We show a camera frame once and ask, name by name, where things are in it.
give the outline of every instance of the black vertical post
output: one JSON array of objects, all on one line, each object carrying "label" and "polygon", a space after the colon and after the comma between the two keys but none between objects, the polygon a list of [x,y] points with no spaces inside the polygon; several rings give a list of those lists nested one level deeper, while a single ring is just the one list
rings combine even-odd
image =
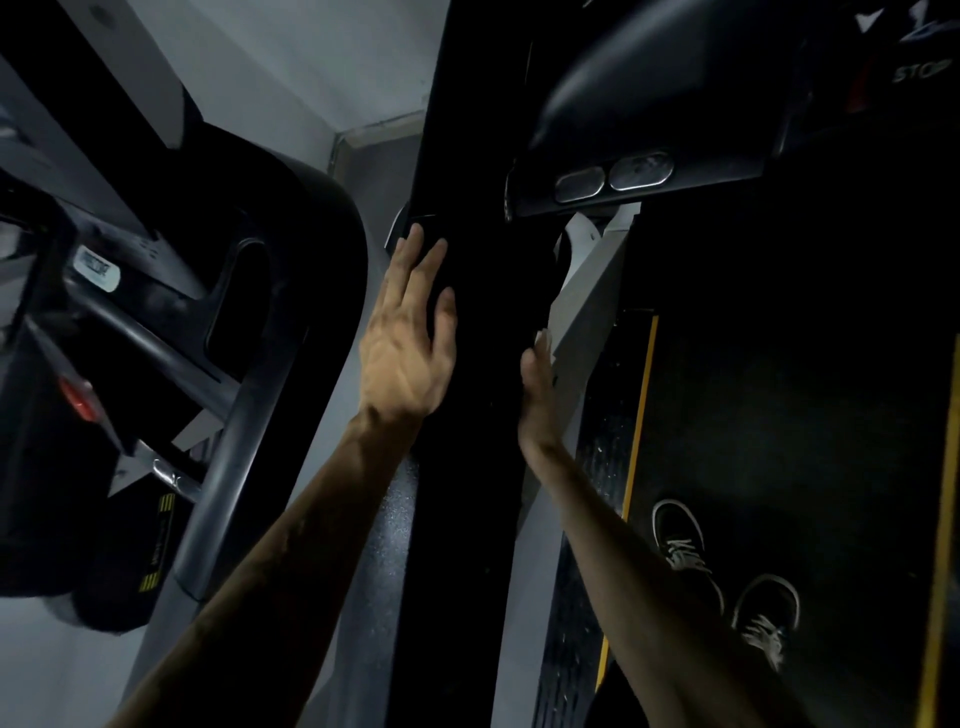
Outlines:
[{"label": "black vertical post", "polygon": [[552,242],[504,214],[531,5],[451,2],[426,115],[409,219],[428,245],[449,241],[435,296],[456,292],[458,357],[413,452],[389,725],[490,725],[523,477],[519,359],[545,325],[552,260]]}]

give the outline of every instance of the oval metal plate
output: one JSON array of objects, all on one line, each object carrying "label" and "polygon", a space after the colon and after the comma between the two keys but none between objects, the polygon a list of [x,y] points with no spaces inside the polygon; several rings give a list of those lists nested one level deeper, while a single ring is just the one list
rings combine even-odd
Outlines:
[{"label": "oval metal plate", "polygon": [[553,196],[558,203],[572,203],[586,200],[603,189],[607,175],[603,167],[588,167],[557,178]]},{"label": "oval metal plate", "polygon": [[673,174],[673,159],[666,152],[624,157],[610,171],[610,186],[617,192],[656,187]]}]

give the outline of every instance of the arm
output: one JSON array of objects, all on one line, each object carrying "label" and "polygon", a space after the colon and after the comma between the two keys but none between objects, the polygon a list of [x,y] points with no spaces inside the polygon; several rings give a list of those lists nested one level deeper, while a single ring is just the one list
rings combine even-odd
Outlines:
[{"label": "arm", "polygon": [[776,674],[600,498],[566,452],[549,335],[523,353],[519,442],[560,511],[590,604],[652,728],[806,726]]},{"label": "arm", "polygon": [[443,240],[414,268],[400,241],[360,345],[360,412],[330,459],[109,724],[292,726],[313,688],[360,552],[400,460],[456,358],[453,291],[426,300]]}]

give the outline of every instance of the shoe lace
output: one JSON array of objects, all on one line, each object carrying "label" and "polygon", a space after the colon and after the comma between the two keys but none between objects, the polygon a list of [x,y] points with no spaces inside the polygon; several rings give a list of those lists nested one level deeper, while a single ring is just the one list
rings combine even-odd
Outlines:
[{"label": "shoe lace", "polygon": [[674,571],[695,569],[711,573],[692,539],[671,539],[666,542],[666,560]]},{"label": "shoe lace", "polygon": [[783,664],[783,637],[778,627],[763,615],[751,619],[743,629],[743,640],[763,650],[767,660],[777,672]]}]

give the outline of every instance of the red light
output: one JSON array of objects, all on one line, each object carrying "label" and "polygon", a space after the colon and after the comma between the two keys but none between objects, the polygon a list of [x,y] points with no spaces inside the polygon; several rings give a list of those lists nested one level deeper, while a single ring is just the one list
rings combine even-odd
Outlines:
[{"label": "red light", "polygon": [[61,376],[58,379],[58,383],[60,384],[60,391],[63,392],[63,396],[70,402],[70,406],[80,415],[81,419],[84,420],[84,422],[95,423],[97,421],[97,412],[93,408],[93,405],[84,398],[84,395],[79,392],[66,377]]}]

